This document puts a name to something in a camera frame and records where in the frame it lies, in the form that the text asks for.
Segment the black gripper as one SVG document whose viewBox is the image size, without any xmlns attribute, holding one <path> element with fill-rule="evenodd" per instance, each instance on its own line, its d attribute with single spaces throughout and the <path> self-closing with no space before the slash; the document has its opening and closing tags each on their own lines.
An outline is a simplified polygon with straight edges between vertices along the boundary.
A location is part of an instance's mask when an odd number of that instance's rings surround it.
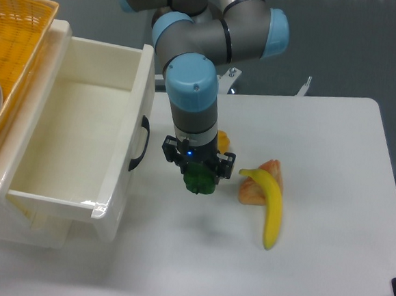
<svg viewBox="0 0 396 296">
<path fill-rule="evenodd" d="M 215 177 L 216 185 L 221 179 L 230 178 L 237 158 L 232 152 L 217 152 L 217 135 L 203 146 L 192 146 L 190 141 L 183 143 L 177 137 L 167 135 L 161 148 L 166 161 L 179 166 L 181 174 L 186 173 L 188 165 L 196 163 L 206 167 Z"/>
</svg>

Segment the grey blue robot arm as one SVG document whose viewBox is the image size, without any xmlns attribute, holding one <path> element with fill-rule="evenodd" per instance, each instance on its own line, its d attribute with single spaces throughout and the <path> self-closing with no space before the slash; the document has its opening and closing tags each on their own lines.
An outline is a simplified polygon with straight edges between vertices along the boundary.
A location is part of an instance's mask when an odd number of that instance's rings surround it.
<svg viewBox="0 0 396 296">
<path fill-rule="evenodd" d="M 153 10 L 153 46 L 162 66 L 174 135 L 167 161 L 188 185 L 216 186 L 231 176 L 235 155 L 217 147 L 217 65 L 265 59 L 285 51 L 289 24 L 266 0 L 118 0 L 126 12 Z"/>
</svg>

